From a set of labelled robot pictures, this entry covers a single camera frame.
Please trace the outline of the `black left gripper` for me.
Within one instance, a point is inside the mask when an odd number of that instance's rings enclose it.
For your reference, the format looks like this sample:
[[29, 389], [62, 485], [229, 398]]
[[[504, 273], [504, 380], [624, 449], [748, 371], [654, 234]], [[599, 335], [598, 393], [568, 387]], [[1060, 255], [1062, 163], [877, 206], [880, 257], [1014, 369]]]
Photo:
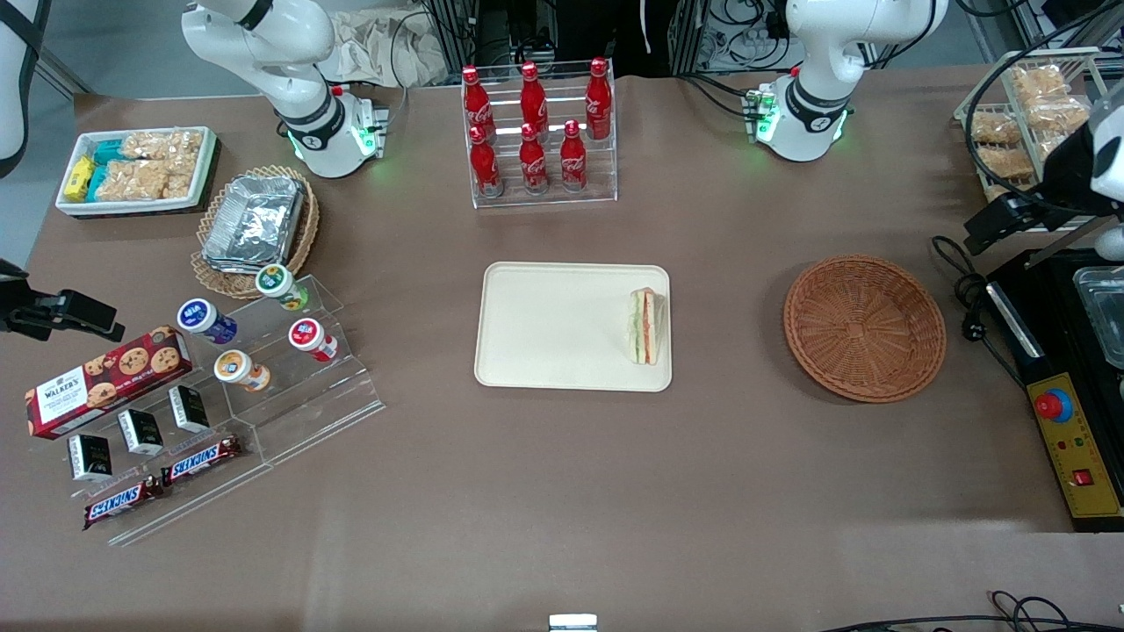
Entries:
[[[1073, 216], [1111, 215], [1108, 197], [1093, 192], [1093, 132], [1075, 130], [1048, 155], [1039, 195], [1045, 204], [1054, 205]], [[997, 241], [1012, 233], [1035, 227], [1050, 213], [1036, 197], [1016, 193], [996, 196], [988, 209], [976, 213], [964, 223], [967, 232], [963, 246], [976, 256], [991, 249]]]

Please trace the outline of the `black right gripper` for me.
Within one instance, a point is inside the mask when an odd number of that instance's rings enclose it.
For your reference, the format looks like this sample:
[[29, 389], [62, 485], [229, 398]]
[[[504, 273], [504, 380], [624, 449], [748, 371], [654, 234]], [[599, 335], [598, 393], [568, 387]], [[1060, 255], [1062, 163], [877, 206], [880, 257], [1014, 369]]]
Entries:
[[58, 292], [53, 313], [49, 305], [35, 305], [36, 292], [22, 268], [4, 259], [0, 264], [1, 332], [48, 341], [55, 327], [123, 341], [126, 329], [116, 320], [118, 312], [112, 305], [81, 292]]

